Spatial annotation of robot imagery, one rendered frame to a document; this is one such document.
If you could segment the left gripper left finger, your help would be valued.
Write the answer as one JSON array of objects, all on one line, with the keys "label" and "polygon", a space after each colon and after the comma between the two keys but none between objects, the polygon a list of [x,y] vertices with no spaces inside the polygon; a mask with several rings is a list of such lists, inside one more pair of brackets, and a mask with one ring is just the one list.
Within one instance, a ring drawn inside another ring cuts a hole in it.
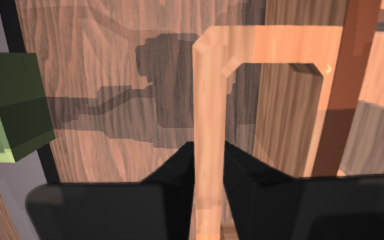
[{"label": "left gripper left finger", "polygon": [[194,186],[187,141],[140,182],[47,183],[25,208],[40,240],[189,240]]}]

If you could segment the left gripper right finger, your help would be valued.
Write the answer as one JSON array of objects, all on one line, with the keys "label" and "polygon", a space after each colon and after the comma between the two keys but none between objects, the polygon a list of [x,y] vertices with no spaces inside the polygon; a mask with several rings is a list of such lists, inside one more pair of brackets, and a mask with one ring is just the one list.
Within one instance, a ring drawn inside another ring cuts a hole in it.
[{"label": "left gripper right finger", "polygon": [[307,240],[319,216],[384,211],[384,174],[293,179],[224,142],[223,185],[239,240]]}]

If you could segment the wooden maze board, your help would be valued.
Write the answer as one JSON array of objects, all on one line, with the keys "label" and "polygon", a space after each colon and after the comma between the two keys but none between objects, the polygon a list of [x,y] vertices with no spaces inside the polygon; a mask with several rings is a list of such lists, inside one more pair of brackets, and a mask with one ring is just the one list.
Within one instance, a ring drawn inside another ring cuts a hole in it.
[{"label": "wooden maze board", "polygon": [[196,240],[238,240],[220,222],[241,63],[262,63],[255,158],[295,178],[384,174],[384,0],[267,0],[265,26],[210,26],[192,52]]}]

